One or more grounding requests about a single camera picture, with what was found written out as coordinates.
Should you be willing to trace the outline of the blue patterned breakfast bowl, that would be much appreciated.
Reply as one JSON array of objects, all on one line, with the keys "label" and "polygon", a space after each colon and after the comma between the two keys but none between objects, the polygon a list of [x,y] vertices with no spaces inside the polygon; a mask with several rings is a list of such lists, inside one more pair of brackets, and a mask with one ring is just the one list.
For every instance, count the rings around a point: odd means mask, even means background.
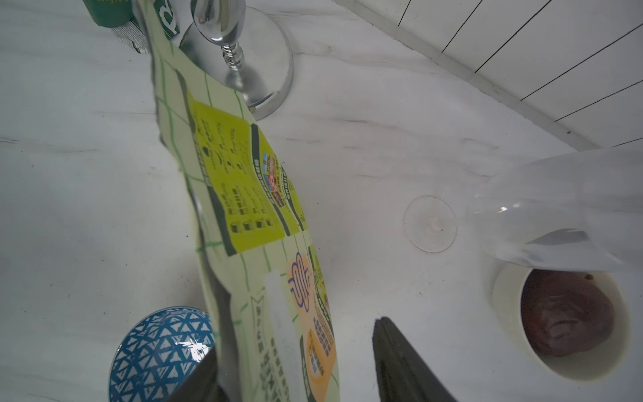
[{"label": "blue patterned breakfast bowl", "polygon": [[148,315],[123,338],[115,353],[109,400],[167,400],[214,345],[205,311],[177,306]]}]

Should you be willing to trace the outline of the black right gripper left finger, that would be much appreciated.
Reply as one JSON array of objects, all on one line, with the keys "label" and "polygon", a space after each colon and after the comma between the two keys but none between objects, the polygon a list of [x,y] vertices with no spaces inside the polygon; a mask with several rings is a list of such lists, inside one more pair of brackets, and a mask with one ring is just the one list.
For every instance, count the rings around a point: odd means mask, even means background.
[{"label": "black right gripper left finger", "polygon": [[218,375],[217,355],[212,348],[167,402],[228,402],[229,397],[218,383]]}]

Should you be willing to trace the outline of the green oats bag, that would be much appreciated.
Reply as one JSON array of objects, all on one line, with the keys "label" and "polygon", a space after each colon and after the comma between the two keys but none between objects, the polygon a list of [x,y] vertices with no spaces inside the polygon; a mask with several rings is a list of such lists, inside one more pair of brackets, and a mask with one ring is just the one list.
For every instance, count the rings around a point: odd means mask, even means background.
[{"label": "green oats bag", "polygon": [[152,53],[157,124],[184,176],[229,401],[337,401],[328,294],[291,179],[242,95],[201,70],[135,1]]}]

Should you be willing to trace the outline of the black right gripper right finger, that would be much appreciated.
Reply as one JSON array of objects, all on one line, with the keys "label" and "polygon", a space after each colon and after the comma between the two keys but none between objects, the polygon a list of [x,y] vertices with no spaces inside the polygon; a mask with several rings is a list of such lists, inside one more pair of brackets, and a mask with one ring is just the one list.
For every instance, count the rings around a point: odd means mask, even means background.
[{"label": "black right gripper right finger", "polygon": [[373,354],[380,400],[455,402],[390,318],[375,321]]}]

